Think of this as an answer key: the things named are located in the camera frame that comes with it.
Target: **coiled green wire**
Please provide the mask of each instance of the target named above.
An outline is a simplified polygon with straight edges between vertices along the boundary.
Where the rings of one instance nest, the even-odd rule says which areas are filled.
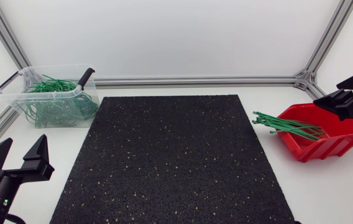
[[[318,136],[326,134],[320,126],[304,121],[275,118],[256,111],[254,111],[253,114],[258,115],[257,119],[252,121],[254,124],[264,124],[265,126],[276,129],[276,131],[270,131],[271,134],[289,132],[311,141],[317,141],[320,139]]]
[[[73,80],[57,80],[49,76],[45,82],[34,83],[29,93],[47,93],[54,91],[72,91],[77,82]],[[18,107],[25,113],[26,119],[36,128],[51,126],[74,126],[80,121],[86,121],[95,116],[99,106],[92,101],[92,97],[81,92],[73,98],[43,100],[25,100],[25,109]]]

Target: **red storage bin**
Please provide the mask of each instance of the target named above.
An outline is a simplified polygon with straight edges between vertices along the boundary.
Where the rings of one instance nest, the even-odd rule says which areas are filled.
[[[326,132],[315,142],[292,133],[278,133],[295,158],[301,162],[342,156],[353,147],[353,119],[340,121],[337,115],[313,103],[292,105],[278,118],[305,121],[322,127]]]

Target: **clear plastic bin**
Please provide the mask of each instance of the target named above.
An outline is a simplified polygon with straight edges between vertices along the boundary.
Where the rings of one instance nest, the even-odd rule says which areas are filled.
[[[0,86],[0,100],[6,100],[36,128],[90,127],[99,108],[92,65],[27,67]],[[31,93],[36,83],[50,78],[68,80],[72,91]]]

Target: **aluminum frame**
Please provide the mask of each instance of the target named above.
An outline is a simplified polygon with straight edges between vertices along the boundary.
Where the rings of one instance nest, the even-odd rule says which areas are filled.
[[[179,88],[179,87],[230,87],[230,86],[294,86],[304,90],[312,99],[325,95],[317,86],[319,67],[339,35],[353,10],[353,0],[340,0],[323,36],[316,46],[308,64],[294,76],[285,77],[202,77],[202,78],[142,78],[142,79],[99,79],[98,89],[108,88]],[[31,66],[29,59],[18,43],[0,9],[0,40],[19,69]],[[18,117],[11,107],[0,115],[0,137]]]

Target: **white table surface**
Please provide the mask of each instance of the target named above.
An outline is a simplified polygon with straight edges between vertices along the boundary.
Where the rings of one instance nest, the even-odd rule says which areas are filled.
[[[238,94],[250,119],[255,119],[253,111],[277,116],[293,104],[311,102],[305,92],[292,87],[112,89],[98,90],[98,94],[100,100],[105,96]],[[302,163],[276,134],[269,134],[270,128],[257,124],[254,130],[296,220],[302,224],[353,223],[353,149],[342,157]],[[49,181],[22,184],[11,214],[28,224],[50,222],[87,132],[88,128],[35,129],[23,116],[17,118],[2,137],[14,140],[4,169],[20,168],[24,154],[46,134],[55,172]]]

